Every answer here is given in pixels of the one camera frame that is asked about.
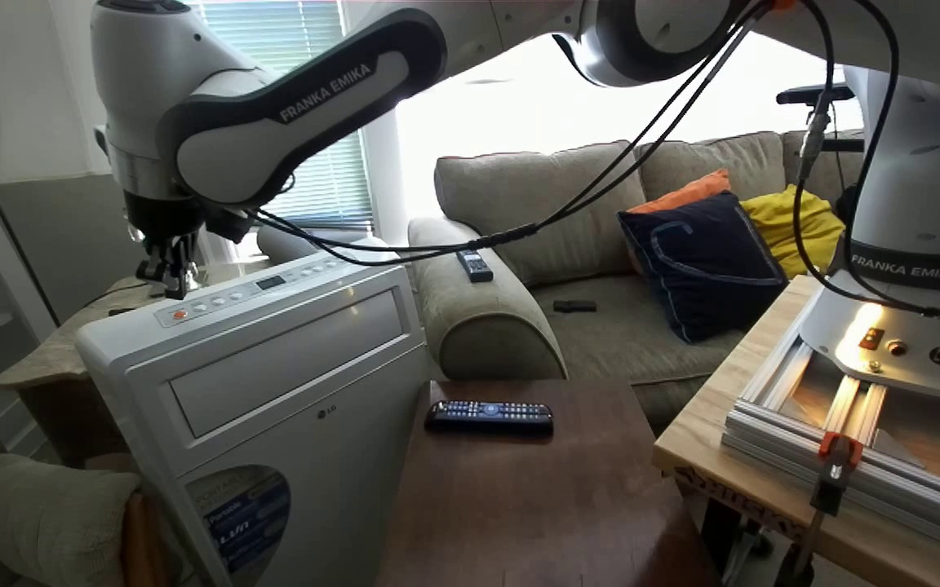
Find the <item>tv remote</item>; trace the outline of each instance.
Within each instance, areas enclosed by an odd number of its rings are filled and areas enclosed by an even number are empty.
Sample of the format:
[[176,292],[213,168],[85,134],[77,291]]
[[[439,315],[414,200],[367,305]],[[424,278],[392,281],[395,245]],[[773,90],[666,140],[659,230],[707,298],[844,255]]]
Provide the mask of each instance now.
[[427,429],[554,433],[550,403],[526,401],[430,401]]
[[491,263],[480,258],[480,250],[458,250],[469,283],[483,283],[483,281],[493,281],[493,271]]

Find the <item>chair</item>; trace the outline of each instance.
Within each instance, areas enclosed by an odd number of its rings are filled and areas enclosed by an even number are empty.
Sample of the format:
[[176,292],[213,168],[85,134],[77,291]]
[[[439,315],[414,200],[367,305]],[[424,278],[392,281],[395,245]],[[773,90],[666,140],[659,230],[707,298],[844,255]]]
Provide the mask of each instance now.
[[0,452],[0,582],[162,587],[142,477]]

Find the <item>wooden table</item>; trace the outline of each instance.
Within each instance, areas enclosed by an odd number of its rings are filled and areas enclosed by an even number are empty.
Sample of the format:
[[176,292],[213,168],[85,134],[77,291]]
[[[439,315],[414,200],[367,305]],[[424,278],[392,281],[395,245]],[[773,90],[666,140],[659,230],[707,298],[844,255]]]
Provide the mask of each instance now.
[[427,433],[409,440],[381,587],[712,582],[654,433],[625,384],[445,384],[447,396],[544,401],[553,440]]
[[[785,339],[817,283],[797,278],[786,292],[753,323],[726,364],[703,384],[688,407],[656,440],[656,467],[703,490],[766,529],[801,539],[813,517],[811,490],[792,477],[721,448],[726,415],[753,364]],[[875,582],[940,582],[940,543],[913,533],[888,517],[843,509],[823,521],[817,552],[840,566]]]

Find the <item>blue pillow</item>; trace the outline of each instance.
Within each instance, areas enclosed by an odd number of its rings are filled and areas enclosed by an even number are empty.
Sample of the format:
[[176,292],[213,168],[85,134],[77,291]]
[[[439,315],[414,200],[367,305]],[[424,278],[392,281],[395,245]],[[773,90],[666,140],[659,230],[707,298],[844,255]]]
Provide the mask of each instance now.
[[750,327],[786,287],[730,192],[651,215],[619,213],[619,226],[686,342]]

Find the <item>orange pillow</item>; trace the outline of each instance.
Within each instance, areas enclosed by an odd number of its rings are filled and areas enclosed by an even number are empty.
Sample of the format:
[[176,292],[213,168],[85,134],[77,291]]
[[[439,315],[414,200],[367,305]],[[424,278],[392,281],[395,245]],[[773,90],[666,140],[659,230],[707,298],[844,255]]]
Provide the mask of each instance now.
[[666,213],[666,208],[682,208],[688,201],[703,201],[712,196],[730,192],[730,168],[712,168],[674,192],[662,192],[659,200],[639,201],[633,208],[628,208],[630,215],[654,215],[654,213]]

